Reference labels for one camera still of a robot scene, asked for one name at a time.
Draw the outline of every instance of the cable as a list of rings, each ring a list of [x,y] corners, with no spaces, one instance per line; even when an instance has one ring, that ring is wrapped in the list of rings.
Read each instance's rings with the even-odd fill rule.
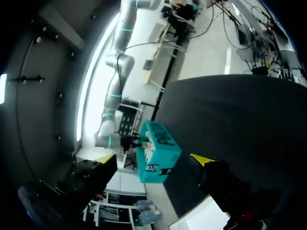
[[[212,18],[211,18],[211,21],[210,21],[208,27],[201,34],[188,38],[188,41],[193,39],[193,38],[197,38],[197,37],[200,37],[200,36],[204,35],[210,29],[210,27],[212,25],[212,22],[213,22],[213,18],[214,18],[214,5],[215,5],[215,4],[213,4],[212,0],[211,0],[211,3],[212,3]],[[127,49],[131,49],[131,48],[137,47],[137,46],[148,45],[148,44],[172,43],[172,42],[176,42],[176,41],[177,40],[140,43],[140,44],[136,44],[136,45],[132,45],[132,46],[127,47],[126,49],[123,50],[123,52],[125,52]]]
[[[163,46],[162,48],[176,49],[178,51],[181,51],[184,55],[187,55],[186,51],[183,50],[182,48],[172,47],[172,46]]]
[[[135,106],[132,106],[132,105],[120,104],[120,106],[124,106],[124,107],[128,107],[128,108],[131,108],[131,109],[135,109],[135,110],[138,110],[138,111],[140,111],[140,112],[144,112],[144,110],[139,109],[138,107],[135,107]]]
[[[249,71],[249,72],[253,72],[253,71],[250,71],[249,69],[247,69],[247,70],[245,70],[242,74],[245,74],[247,71]]]
[[[22,68],[20,69],[20,73],[19,73],[19,76],[22,77],[23,76],[23,72],[24,72],[24,66],[25,66],[25,63],[26,63],[26,60],[28,58],[28,55],[29,55],[29,52],[30,52],[30,49],[35,41],[36,37],[34,36],[32,42],[30,43],[30,45],[28,46],[28,49],[27,49],[27,52],[24,56],[24,60],[23,60],[23,66]],[[22,137],[21,137],[21,132],[20,132],[20,125],[19,125],[19,116],[18,116],[18,96],[19,96],[19,81],[17,81],[16,83],[16,99],[15,99],[15,116],[16,116],[16,128],[17,128],[17,136],[18,136],[18,139],[19,139],[19,142],[20,142],[20,148],[21,148],[21,153],[24,157],[24,161],[30,171],[30,174],[31,176],[33,177],[33,180],[36,181],[37,178],[32,170],[32,167],[30,165],[30,162],[28,160],[28,157],[25,153],[25,150],[24,150],[24,143],[23,143],[23,140],[22,140]]]
[[[246,2],[248,5],[250,5],[250,6],[253,6],[251,3],[249,3],[248,1],[246,1],[246,0],[243,0],[244,2]]]
[[[251,45],[252,45],[254,42],[250,43],[250,44],[249,44],[247,47],[245,47],[245,48],[239,48],[239,47],[236,47],[236,46],[230,41],[230,39],[229,39],[229,37],[228,37],[228,35],[227,35],[227,32],[226,32],[226,26],[225,26],[224,4],[222,4],[222,8],[223,8],[223,24],[224,24],[224,31],[225,31],[225,35],[226,35],[226,38],[227,38],[227,40],[229,41],[229,43],[230,43],[234,48],[236,48],[236,49],[241,49],[241,50],[243,50],[243,49],[248,49],[248,48],[250,48]]]
[[[160,91],[164,92],[165,88],[162,87],[161,85],[157,84],[155,81],[153,80],[149,80],[154,86],[156,86]]]

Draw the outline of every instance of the wire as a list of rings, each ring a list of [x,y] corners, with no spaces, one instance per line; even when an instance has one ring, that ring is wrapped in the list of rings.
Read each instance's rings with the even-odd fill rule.
[[[229,37],[228,37],[228,35],[227,35],[227,32],[226,32],[226,26],[225,26],[224,4],[222,4],[222,8],[223,8],[223,24],[224,24],[224,31],[225,31],[225,35],[226,35],[226,38],[227,38],[227,40],[229,41],[229,43],[230,43],[234,48],[236,48],[236,49],[241,49],[241,50],[243,50],[243,49],[248,49],[248,48],[250,48],[251,45],[253,44],[253,42],[250,43],[250,44],[249,44],[247,47],[245,47],[245,48],[239,48],[239,47],[236,47],[236,46],[230,41],[230,39],[229,39]]]
[[[128,105],[128,104],[120,104],[120,105],[121,105],[121,106],[124,106],[124,107],[131,108],[131,109],[138,110],[138,111],[140,111],[140,112],[144,112],[144,110],[139,109],[138,107],[135,107],[135,106],[132,106],[132,105]]]
[[[19,76],[20,76],[20,77],[23,76],[24,66],[25,66],[25,63],[26,63],[27,58],[28,58],[28,55],[29,55],[29,53],[30,53],[30,49],[31,49],[31,47],[32,47],[32,45],[33,45],[35,39],[36,39],[36,36],[34,36],[32,42],[31,42],[30,45],[28,46],[27,52],[26,52],[26,54],[25,54],[25,56],[24,56],[23,66],[21,67],[20,73],[19,73]],[[23,140],[22,140],[22,137],[21,137],[20,125],[19,125],[19,114],[18,114],[19,81],[17,81],[16,84],[17,84],[17,85],[16,85],[16,98],[15,98],[15,116],[16,116],[17,136],[18,136],[18,139],[19,139],[19,142],[20,142],[20,149],[21,149],[21,153],[22,153],[22,155],[23,155],[23,157],[24,157],[24,161],[25,161],[25,163],[26,163],[26,165],[27,165],[27,167],[28,167],[28,169],[29,169],[29,171],[30,171],[31,176],[33,177],[33,180],[36,181],[36,180],[37,180],[37,179],[36,179],[36,176],[35,176],[35,174],[34,174],[34,172],[33,172],[33,170],[32,170],[32,167],[31,167],[31,165],[30,165],[30,162],[29,162],[29,160],[28,160],[28,157],[27,157],[27,155],[26,155],[26,153],[25,153],[25,150],[24,150],[24,143],[23,143]]]
[[[243,0],[244,2],[246,2],[248,5],[250,5],[250,6],[253,6],[251,3],[249,3],[248,1],[246,1],[246,0]]]
[[[247,70],[245,70],[242,74],[245,74],[247,71],[249,71],[249,72],[253,72],[253,71],[250,71],[249,69],[247,69]]]
[[[213,22],[213,18],[214,18],[214,5],[215,5],[215,3],[213,4],[212,0],[211,0],[211,3],[212,3],[212,18],[211,18],[211,21],[210,21],[208,27],[201,34],[188,38],[188,41],[193,39],[193,38],[197,38],[197,37],[204,35],[210,29],[212,22]],[[137,46],[143,46],[143,45],[148,45],[148,44],[172,43],[172,42],[176,42],[176,41],[177,40],[140,43],[140,44],[136,44],[136,45],[132,45],[132,46],[127,47],[126,49],[123,50],[123,52],[125,52],[127,49],[131,49],[131,48],[137,47]]]

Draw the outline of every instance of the white light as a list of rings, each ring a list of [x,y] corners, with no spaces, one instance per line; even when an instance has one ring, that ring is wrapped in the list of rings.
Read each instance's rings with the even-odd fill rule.
[[[235,9],[235,12],[236,12],[236,15],[240,15],[240,11],[239,11],[239,9],[231,2],[230,3],[232,6],[233,6],[233,8]]]
[[[7,74],[0,76],[0,104],[4,103],[6,77]]]
[[[85,97],[88,89],[88,85],[90,83],[90,79],[92,76],[93,69],[96,65],[96,62],[99,58],[100,52],[102,48],[104,47],[106,40],[109,38],[111,35],[112,31],[114,30],[119,18],[119,13],[115,16],[115,18],[112,20],[108,28],[106,29],[106,32],[104,33],[102,39],[100,40],[98,47],[96,51],[94,52],[92,61],[90,63],[90,66],[88,68],[88,71],[85,76],[84,84],[82,86],[82,91],[81,91],[81,97],[80,97],[80,102],[79,102],[79,109],[78,109],[78,118],[77,118],[77,141],[81,139],[81,131],[82,131],[82,118],[83,118],[83,110],[84,110],[84,103],[85,103]]]

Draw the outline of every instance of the black cable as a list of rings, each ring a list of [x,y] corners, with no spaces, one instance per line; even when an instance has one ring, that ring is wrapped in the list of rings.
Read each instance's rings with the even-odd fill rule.
[[[29,52],[30,52],[30,49],[35,41],[36,37],[34,36],[32,42],[30,43],[30,45],[28,46],[27,48],[27,52],[24,56],[24,59],[23,59],[23,65],[20,69],[20,72],[19,72],[19,76],[20,78],[23,76],[23,72],[24,72],[24,66],[25,66],[25,63],[26,63],[26,60],[28,58],[28,55],[29,55]],[[24,161],[30,171],[30,174],[31,176],[33,177],[33,180],[36,181],[36,176],[32,170],[32,167],[30,165],[30,162],[28,160],[28,157],[25,153],[25,150],[24,150],[24,143],[23,143],[23,140],[22,140],[22,137],[21,137],[21,132],[20,132],[20,125],[19,125],[19,115],[18,115],[18,96],[19,96],[19,81],[16,82],[16,98],[15,98],[15,116],[16,116],[16,129],[17,129],[17,136],[18,136],[18,139],[19,139],[19,143],[20,143],[20,150],[21,150],[21,153],[24,157]]]
[[[269,12],[269,10],[267,9],[267,7],[266,7],[260,0],[258,0],[258,2],[263,6],[263,8],[265,9],[265,11],[268,13],[269,16],[266,15],[264,12],[262,12],[262,14],[265,15],[265,16],[267,16],[267,18],[270,19],[270,21],[271,21],[272,23],[275,23],[275,21],[274,21],[272,15],[271,15],[271,13]]]
[[[211,3],[212,3],[212,18],[211,18],[211,21],[210,21],[207,29],[204,32],[202,32],[201,34],[199,34],[199,35],[196,35],[196,36],[188,38],[188,41],[193,39],[193,38],[200,37],[200,36],[204,35],[210,29],[210,27],[212,25],[212,22],[213,22],[213,18],[214,18],[214,5],[215,5],[215,4],[213,4],[212,0],[211,0]],[[142,45],[148,45],[148,44],[172,43],[172,42],[176,42],[176,41],[177,40],[140,43],[140,44],[136,44],[136,45],[127,47],[126,49],[123,50],[123,52],[126,51],[127,49],[130,49],[130,48],[133,48],[133,47],[136,47],[136,46],[142,46]]]
[[[243,0],[244,2],[246,2],[248,5],[250,5],[250,6],[253,6],[251,3],[249,3],[248,1],[246,1],[246,0]]]
[[[253,42],[252,43],[250,43],[247,47],[245,47],[245,48],[239,48],[239,47],[236,47],[231,41],[230,41],[230,39],[229,39],[229,37],[228,37],[228,35],[227,35],[227,32],[226,32],[226,26],[225,26],[225,14],[224,14],[225,12],[224,12],[224,10],[223,10],[223,24],[224,24],[224,31],[225,31],[225,35],[226,35],[226,38],[227,38],[227,40],[229,41],[229,43],[234,47],[234,48],[236,48],[236,49],[248,49],[248,48],[250,48],[251,47],[251,45],[253,44]]]
[[[232,20],[233,22],[235,22],[236,21],[236,23],[237,24],[239,24],[239,25],[241,25],[241,22],[230,12],[230,10],[228,10],[228,9],[223,9],[222,7],[220,7],[219,5],[222,5],[220,2],[217,2],[216,4],[215,4],[222,12],[225,12],[225,11],[227,11],[227,13],[226,13],[226,15],[230,18],[230,20]]]

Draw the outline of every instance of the black table surface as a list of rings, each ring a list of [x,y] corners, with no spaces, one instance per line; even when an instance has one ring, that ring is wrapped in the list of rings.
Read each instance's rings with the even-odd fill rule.
[[[182,148],[164,183],[178,217],[206,197],[191,174],[191,153],[226,161],[253,191],[280,188],[276,211],[284,211],[303,177],[306,98],[307,88],[266,76],[208,76],[168,84],[155,120]]]

